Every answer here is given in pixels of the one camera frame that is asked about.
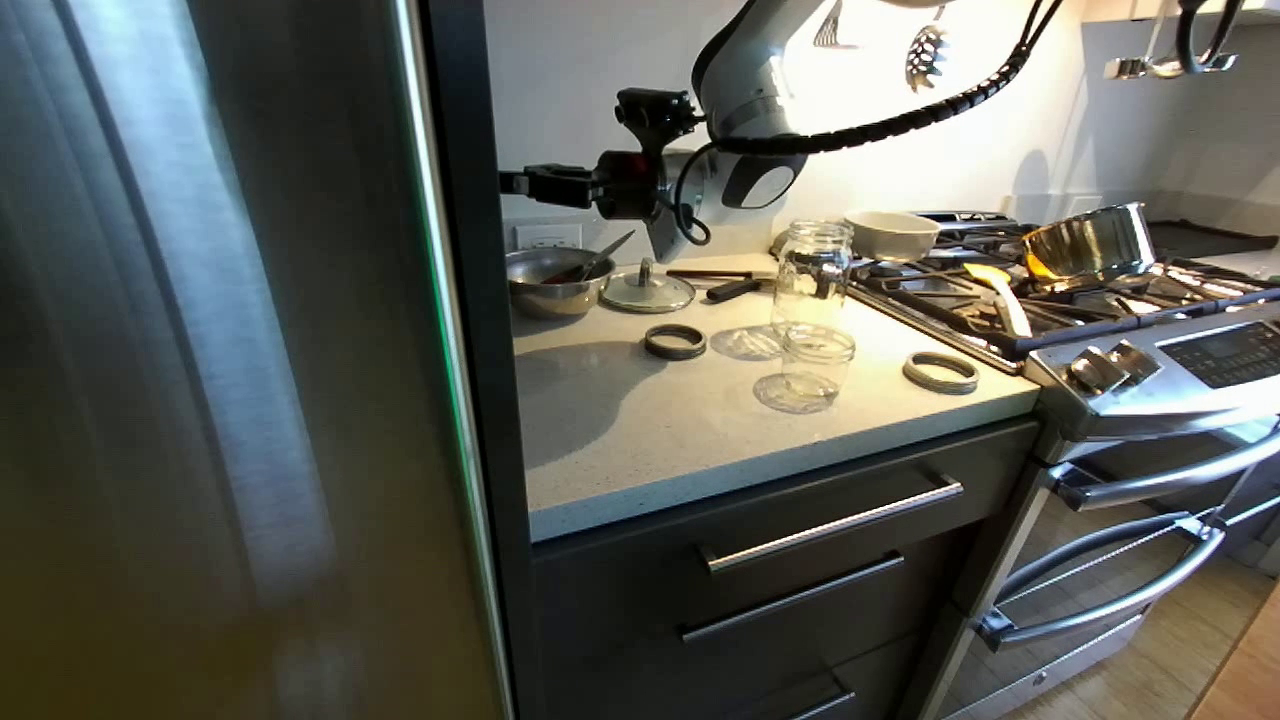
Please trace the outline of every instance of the kitchen counter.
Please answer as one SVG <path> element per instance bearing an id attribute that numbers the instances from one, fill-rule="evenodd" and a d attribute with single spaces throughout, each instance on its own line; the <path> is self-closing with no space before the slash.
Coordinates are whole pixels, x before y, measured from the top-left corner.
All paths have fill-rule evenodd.
<path id="1" fill-rule="evenodd" d="M 520 434 L 531 541 L 739 492 L 835 459 L 861 459 L 933 435 L 1024 415 L 1038 383 L 980 367 L 974 398 L 942 398 L 900 375 L 911 353 L 944 346 L 857 303 L 818 303 L 807 320 L 857 337 L 857 359 L 829 373 L 840 400 L 784 415 L 751 398 L 778 359 L 658 359 L 651 325 L 722 327 L 769 320 L 769 298 L 694 303 L 672 318 L 594 309 L 577 325 L 517 325 Z"/>

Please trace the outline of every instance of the oven handle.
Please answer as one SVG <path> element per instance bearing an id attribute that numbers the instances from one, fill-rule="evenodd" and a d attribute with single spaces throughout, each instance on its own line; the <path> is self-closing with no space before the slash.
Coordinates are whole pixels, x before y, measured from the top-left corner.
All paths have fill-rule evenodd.
<path id="1" fill-rule="evenodd" d="M 794 554 L 799 543 L 812 543 L 812 541 L 823 541 L 823 535 L 835 535 L 835 531 L 851 531 L 851 528 L 865 528 L 865 526 L 882 526 L 887 515 L 908 515 L 908 513 L 922 513 L 928 506 L 944 506 L 944 501 L 965 496 L 965 486 L 957 476 L 937 472 L 937 479 L 944 479 L 944 486 L 937 486 L 928 492 L 916 492 L 916 496 L 900 496 L 893 506 L 875 506 L 875 510 L 851 513 L 851 515 L 835 515 L 829 526 L 812 526 L 806 531 L 778 535 L 778 541 L 764 541 L 764 543 L 751 543 L 751 547 L 739 547 L 739 554 L 707 555 L 705 566 L 707 566 L 711 576 L 722 576 L 722 571 L 731 571 L 739 566 L 769 560 L 769 555 Z"/>
<path id="2" fill-rule="evenodd" d="M 1241 447 L 1231 456 L 1218 456 L 1209 465 L 1189 465 L 1189 468 L 1178 468 L 1178 472 L 1157 472 L 1157 476 L 1137 476 L 1137 479 L 1116 479 L 1116 486 L 1087 486 L 1087 489 L 1060 479 L 1051 492 L 1060 501 L 1069 501 L 1072 510 L 1082 510 L 1082 513 L 1116 510 L 1116 506 L 1137 506 L 1137 501 L 1154 501 L 1154 496 L 1165 496 L 1165 492 L 1211 486 L 1211 479 L 1225 479 L 1231 472 L 1248 472 L 1251 465 L 1262 465 L 1262 459 L 1270 459 L 1278 453 L 1280 453 L 1280 434 L 1262 439 L 1262 445 L 1248 445 L 1248 447 Z"/>
<path id="3" fill-rule="evenodd" d="M 990 641 L 990 647 L 1007 647 L 1007 644 L 1034 644 L 1034 641 L 1046 641 L 1046 638 L 1060 638 L 1060 634 L 1072 634 L 1072 630 L 1083 630 L 1083 625 L 1100 625 L 1100 619 L 1113 619 L 1113 616 L 1130 616 L 1130 613 L 1141 613 L 1145 605 L 1161 601 L 1165 594 L 1171 594 L 1178 583 L 1184 583 L 1201 566 L 1209 566 L 1209 555 L 1225 543 L 1227 531 L 1206 526 L 1201 515 L 1189 515 L 1189 513 L 1168 513 L 1168 515 L 1145 515 L 1145 519 L 1130 519 L 1130 526 L 1116 526 L 1116 528 L 1106 528 L 1106 531 L 1092 531 L 1075 543 L 1064 543 L 1060 554 L 1050 554 L 1039 560 L 1034 560 L 1029 570 L 1019 570 L 1012 576 L 1012 583 L 1002 594 L 1015 594 L 1019 583 L 1038 580 L 1039 571 L 1051 571 L 1060 566 L 1069 566 L 1072 555 L 1083 555 L 1100 543 L 1113 543 L 1113 541 L 1130 541 L 1130 535 L 1141 535 L 1141 531 L 1154 531 L 1154 526 L 1178 526 L 1184 535 L 1196 541 L 1196 554 L 1189 554 L 1178 570 L 1168 570 L 1161 580 L 1113 601 L 1113 605 L 1100 605 L 1100 608 L 1087 608 L 1087 613 L 1075 613 L 1075 616 L 1056 616 L 1056 619 L 1046 619 L 1046 625 L 1029 625 L 1029 630 L 1015 630 L 1015 619 L 1007 619 L 1002 608 L 993 608 L 976 634 Z"/>

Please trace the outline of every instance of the robotic arm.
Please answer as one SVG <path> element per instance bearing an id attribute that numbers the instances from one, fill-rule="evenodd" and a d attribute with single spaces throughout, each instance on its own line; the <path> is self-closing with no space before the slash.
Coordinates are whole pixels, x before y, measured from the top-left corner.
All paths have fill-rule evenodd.
<path id="1" fill-rule="evenodd" d="M 500 172 L 500 187 L 543 206 L 594 208 L 609 222 L 646 222 L 658 256 L 672 256 L 675 231 L 707 243 L 707 223 L 684 206 L 684 183 L 698 165 L 718 165 L 711 191 L 723 208 L 764 208 L 782 200 L 807 156 L 840 153 L 906 138 L 952 122 L 1002 90 L 1029 65 L 1038 42 L 1056 16 L 1060 0 L 1034 0 L 1019 42 L 1007 61 L 976 90 L 887 115 L 861 127 L 796 138 L 782 92 L 782 49 L 794 38 L 831 29 L 845 0 L 747 0 L 698 57 L 694 92 L 625 90 L 618 122 L 641 139 L 641 153 L 603 153 L 596 167 L 531 165 Z M 707 146 L 668 172 L 668 146 L 707 124 Z"/>

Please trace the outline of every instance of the lid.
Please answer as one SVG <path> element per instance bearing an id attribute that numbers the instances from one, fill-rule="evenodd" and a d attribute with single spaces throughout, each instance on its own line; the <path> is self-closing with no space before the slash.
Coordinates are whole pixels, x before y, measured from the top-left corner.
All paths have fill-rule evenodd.
<path id="1" fill-rule="evenodd" d="M 603 283 L 600 303 L 646 318 L 675 312 L 694 303 L 694 283 L 651 271 L 651 260 L 646 256 L 637 271 L 619 271 Z"/>

